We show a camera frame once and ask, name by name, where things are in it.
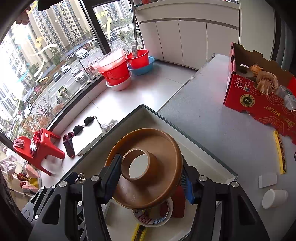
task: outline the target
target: red bucket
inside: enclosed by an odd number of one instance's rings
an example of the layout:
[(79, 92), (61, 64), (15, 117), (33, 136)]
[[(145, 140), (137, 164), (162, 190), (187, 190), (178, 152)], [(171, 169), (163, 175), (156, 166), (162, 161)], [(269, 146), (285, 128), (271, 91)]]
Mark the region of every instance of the red bucket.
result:
[(101, 73), (111, 85), (118, 85), (129, 77), (128, 66), (126, 62), (117, 67)]
[(129, 53), (126, 60), (133, 69), (142, 68), (149, 64), (148, 53), (147, 49), (140, 49), (138, 50), (138, 57), (133, 58), (133, 53)]

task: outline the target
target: brown plastic bowl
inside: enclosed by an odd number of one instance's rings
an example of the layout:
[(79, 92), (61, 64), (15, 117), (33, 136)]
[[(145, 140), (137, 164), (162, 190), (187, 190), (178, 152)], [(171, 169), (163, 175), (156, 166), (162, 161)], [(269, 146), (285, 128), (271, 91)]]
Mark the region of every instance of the brown plastic bowl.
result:
[(161, 204), (173, 195), (181, 178), (183, 159), (177, 142), (169, 134), (144, 128), (124, 136), (111, 150), (105, 166), (110, 165), (115, 154), (124, 156), (133, 148), (152, 154), (153, 162), (139, 181), (129, 178), (127, 169), (131, 161), (123, 158), (122, 170), (127, 179), (120, 176), (113, 199), (126, 208), (143, 210)]

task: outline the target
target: red plastic stool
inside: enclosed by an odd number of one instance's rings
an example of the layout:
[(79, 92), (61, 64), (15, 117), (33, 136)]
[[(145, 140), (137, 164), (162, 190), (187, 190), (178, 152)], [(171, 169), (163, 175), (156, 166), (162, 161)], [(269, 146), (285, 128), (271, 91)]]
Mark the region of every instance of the red plastic stool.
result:
[(45, 172), (46, 174), (51, 175), (52, 174), (51, 172), (47, 171), (45, 168), (41, 166), (42, 160), (47, 155), (52, 155), (57, 158), (64, 159), (66, 154), (51, 142), (50, 137), (55, 139), (61, 139), (60, 136), (57, 136), (52, 132), (46, 129), (43, 129), (43, 132), (40, 138), (40, 145), (37, 149), (35, 157), (32, 157), (30, 154), (31, 140), (27, 137), (24, 137), (24, 136), (19, 137), (19, 139), (22, 139), (25, 142), (24, 148), (22, 149), (19, 147), (14, 147), (14, 150), (16, 151), (17, 154), (19, 154), (26, 161), (30, 162), (33, 166)]

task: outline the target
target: cabinet door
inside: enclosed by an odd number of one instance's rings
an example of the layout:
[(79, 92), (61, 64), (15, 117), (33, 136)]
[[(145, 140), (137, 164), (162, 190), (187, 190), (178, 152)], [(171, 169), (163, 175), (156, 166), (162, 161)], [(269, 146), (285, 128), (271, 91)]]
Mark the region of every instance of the cabinet door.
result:
[(238, 30), (207, 23), (207, 59), (210, 59), (213, 53), (229, 56), (230, 43), (238, 43), (238, 41)]
[(149, 50), (149, 56), (163, 60), (163, 52), (155, 22), (139, 23), (145, 49)]
[(161, 49), (163, 50), (163, 59), (173, 63), (183, 64), (178, 21), (157, 21), (156, 26)]
[(179, 20), (183, 64), (199, 69), (207, 61), (207, 24)]

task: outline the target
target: floor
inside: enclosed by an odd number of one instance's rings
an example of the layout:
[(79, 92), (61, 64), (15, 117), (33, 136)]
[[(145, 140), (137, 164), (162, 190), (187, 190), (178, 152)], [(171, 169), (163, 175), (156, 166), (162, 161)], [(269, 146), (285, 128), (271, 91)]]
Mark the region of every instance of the floor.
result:
[[(150, 73), (134, 75), (132, 84), (127, 89), (106, 89), (69, 124), (62, 135), (73, 131), (76, 125), (83, 125), (84, 119), (92, 115), (97, 116), (98, 121), (103, 124), (111, 119), (122, 120), (140, 104), (157, 112), (195, 72), (196, 70), (186, 67), (156, 61)], [(62, 141), (57, 146), (66, 152)], [(71, 159), (66, 155), (64, 160), (48, 156), (42, 166), (52, 172), (52, 175), (41, 172), (42, 185), (55, 185), (79, 159), (78, 156)]]

